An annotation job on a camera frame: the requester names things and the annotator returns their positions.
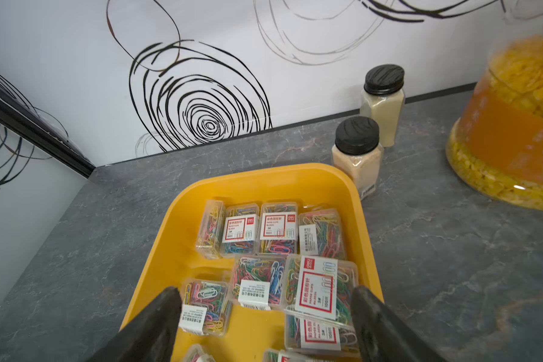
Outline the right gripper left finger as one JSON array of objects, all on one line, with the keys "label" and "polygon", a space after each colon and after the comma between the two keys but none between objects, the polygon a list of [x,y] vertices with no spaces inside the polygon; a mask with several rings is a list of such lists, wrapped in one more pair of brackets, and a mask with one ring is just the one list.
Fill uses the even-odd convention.
[{"label": "right gripper left finger", "polygon": [[169,361],[173,354],[182,299],[167,287],[89,361]]}]

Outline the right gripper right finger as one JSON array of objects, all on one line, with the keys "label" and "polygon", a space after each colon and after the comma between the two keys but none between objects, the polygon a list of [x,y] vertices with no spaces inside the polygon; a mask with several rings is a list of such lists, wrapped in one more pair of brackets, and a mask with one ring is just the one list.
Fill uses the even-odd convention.
[{"label": "right gripper right finger", "polygon": [[363,361],[445,361],[367,287],[351,295],[351,316]]}]

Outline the yellow plastic tray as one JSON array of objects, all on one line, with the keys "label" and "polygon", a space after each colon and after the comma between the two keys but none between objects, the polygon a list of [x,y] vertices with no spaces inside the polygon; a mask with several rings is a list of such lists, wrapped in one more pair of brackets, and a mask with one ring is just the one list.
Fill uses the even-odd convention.
[{"label": "yellow plastic tray", "polygon": [[[193,183],[171,203],[149,253],[122,321],[135,318],[167,287],[182,288],[191,278],[223,278],[232,259],[207,260],[195,248],[205,204],[219,199],[230,204],[295,201],[301,208],[329,205],[342,217],[348,259],[359,271],[360,284],[383,298],[378,270],[359,194],[342,171],[308,163],[218,176]],[[172,359],[181,361],[199,344],[217,361],[261,361],[264,352],[284,347],[285,316],[235,306],[224,336],[176,335]]]}]

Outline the paper clip box in tray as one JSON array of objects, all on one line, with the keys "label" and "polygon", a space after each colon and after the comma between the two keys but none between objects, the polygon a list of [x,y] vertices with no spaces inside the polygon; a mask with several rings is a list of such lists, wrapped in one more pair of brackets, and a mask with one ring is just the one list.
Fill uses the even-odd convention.
[{"label": "paper clip box in tray", "polygon": [[270,202],[262,205],[258,254],[297,253],[298,210],[296,202]]}]

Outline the near spice bottle black cap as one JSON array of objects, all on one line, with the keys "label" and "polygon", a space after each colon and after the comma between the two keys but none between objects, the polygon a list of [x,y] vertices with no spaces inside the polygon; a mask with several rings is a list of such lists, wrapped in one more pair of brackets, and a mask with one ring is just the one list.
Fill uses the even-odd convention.
[{"label": "near spice bottle black cap", "polygon": [[333,166],[352,180],[361,200],[376,191],[383,154],[374,120],[355,116],[339,123],[332,148]]}]

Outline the spice bottle black cap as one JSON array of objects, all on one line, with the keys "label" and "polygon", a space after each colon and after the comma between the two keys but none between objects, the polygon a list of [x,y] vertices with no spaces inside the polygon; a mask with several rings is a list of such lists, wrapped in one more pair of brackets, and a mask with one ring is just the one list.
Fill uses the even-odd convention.
[{"label": "spice bottle black cap", "polygon": [[383,154],[374,120],[355,116],[339,123],[332,148],[333,166],[352,180],[361,200],[376,191]]},{"label": "spice bottle black cap", "polygon": [[380,143],[392,147],[405,104],[405,72],[396,64],[383,64],[369,70],[361,92],[360,116],[374,120],[379,126]]}]

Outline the red lid corn jar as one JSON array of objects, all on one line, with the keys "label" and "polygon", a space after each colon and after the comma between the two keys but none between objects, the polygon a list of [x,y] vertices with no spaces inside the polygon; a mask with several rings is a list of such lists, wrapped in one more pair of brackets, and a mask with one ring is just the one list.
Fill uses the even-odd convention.
[{"label": "red lid corn jar", "polygon": [[473,189],[543,211],[543,36],[514,40],[490,57],[446,156]]}]

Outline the far spice bottle black cap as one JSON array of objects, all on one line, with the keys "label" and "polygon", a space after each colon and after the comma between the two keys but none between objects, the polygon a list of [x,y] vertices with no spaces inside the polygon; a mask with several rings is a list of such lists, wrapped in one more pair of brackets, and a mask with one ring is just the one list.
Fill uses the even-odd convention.
[{"label": "far spice bottle black cap", "polygon": [[360,116],[374,120],[379,126],[380,143],[392,147],[405,104],[405,72],[396,64],[383,64],[369,70],[361,92]]}]

